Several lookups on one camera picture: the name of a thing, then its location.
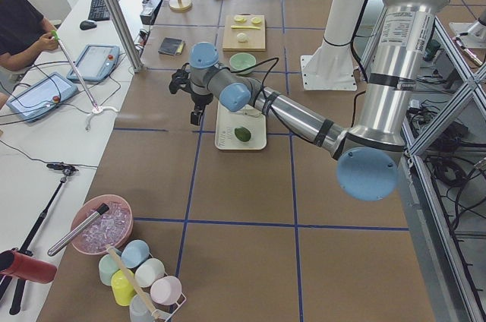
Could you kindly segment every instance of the person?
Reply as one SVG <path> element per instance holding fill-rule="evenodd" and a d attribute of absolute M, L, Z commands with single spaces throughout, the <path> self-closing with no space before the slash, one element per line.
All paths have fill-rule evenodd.
<path fill-rule="evenodd" d="M 19 71 L 57 49 L 55 27 L 27 0 L 0 0 L 0 66 Z"/>

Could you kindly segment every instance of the pink cup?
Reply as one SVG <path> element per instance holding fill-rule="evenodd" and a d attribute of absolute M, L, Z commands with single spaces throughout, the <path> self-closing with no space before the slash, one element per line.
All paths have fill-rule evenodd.
<path fill-rule="evenodd" d="M 182 284 L 175 276 L 156 280 L 150 288 L 150 297 L 160 305 L 173 305 L 182 294 Z"/>

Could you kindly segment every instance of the blue joint cap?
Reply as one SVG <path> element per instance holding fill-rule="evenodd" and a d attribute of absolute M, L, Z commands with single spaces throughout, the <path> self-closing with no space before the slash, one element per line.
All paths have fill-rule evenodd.
<path fill-rule="evenodd" d="M 196 69 L 206 69 L 218 62 L 218 50 L 212 43 L 197 43 L 192 46 L 189 65 Z"/>
<path fill-rule="evenodd" d="M 236 112 L 245 107 L 250 98 L 250 90 L 243 83 L 230 84 L 219 95 L 219 101 L 230 112 Z"/>
<path fill-rule="evenodd" d="M 380 200 L 398 183 L 398 168 L 382 150 L 355 147 L 337 162 L 337 180 L 341 188 L 359 200 Z"/>

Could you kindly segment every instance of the brown mat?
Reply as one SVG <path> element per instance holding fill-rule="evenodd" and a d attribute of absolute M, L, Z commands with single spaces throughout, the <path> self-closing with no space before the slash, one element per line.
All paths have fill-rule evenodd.
<path fill-rule="evenodd" d="M 306 2 L 322 9 L 302 15 Z M 482 11 L 455 2 L 442 13 L 444 24 Z M 170 273 L 178 270 L 188 301 L 174 321 L 434 320 L 397 194 L 374 203 L 344 195 L 329 154 L 291 139 L 274 119 L 264 150 L 221 152 L 216 104 L 205 132 L 194 132 L 189 96 L 167 91 L 188 48 L 181 58 L 161 57 L 164 36 L 220 46 L 220 17 L 251 11 L 265 14 L 270 27 L 269 49 L 258 59 L 281 58 L 268 84 L 349 125 L 355 92 L 305 92 L 299 74 L 300 55 L 321 44 L 330 0 L 193 3 L 183 14 L 164 7 L 159 15 L 143 56 L 157 70 L 134 77 L 88 195 L 125 197 L 140 217 L 131 238 L 145 239 Z M 97 261 L 66 251 L 39 321 L 129 320 L 98 280 Z"/>

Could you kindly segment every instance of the ice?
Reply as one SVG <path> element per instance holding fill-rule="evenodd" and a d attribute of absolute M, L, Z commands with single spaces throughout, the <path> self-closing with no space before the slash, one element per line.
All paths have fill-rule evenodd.
<path fill-rule="evenodd" d="M 130 224 L 130 212 L 118 202 L 108 202 L 109 210 L 87 227 L 82 233 L 79 247 L 83 251 L 95 254 L 106 249 L 106 245 L 115 245 L 126 233 Z M 86 217 L 95 210 L 86 213 Z"/>

